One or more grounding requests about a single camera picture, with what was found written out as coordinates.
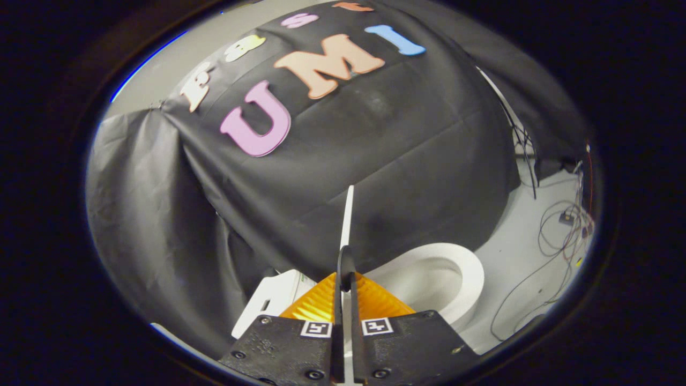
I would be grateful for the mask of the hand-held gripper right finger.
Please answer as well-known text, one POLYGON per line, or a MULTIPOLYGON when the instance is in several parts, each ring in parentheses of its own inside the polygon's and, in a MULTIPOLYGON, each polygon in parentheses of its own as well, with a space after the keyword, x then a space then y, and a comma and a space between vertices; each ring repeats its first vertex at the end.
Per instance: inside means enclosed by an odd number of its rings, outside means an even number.
POLYGON ((362 274, 351 276, 354 379, 365 385, 446 385, 480 356, 436 310, 414 312, 362 274))

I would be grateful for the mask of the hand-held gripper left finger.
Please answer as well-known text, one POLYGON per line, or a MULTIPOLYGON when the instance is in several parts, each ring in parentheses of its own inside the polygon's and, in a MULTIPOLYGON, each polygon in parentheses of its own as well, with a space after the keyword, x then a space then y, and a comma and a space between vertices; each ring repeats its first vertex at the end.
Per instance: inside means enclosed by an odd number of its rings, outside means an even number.
POLYGON ((330 274, 284 311, 260 313, 223 366, 271 385, 334 385, 345 379, 340 281, 330 274))

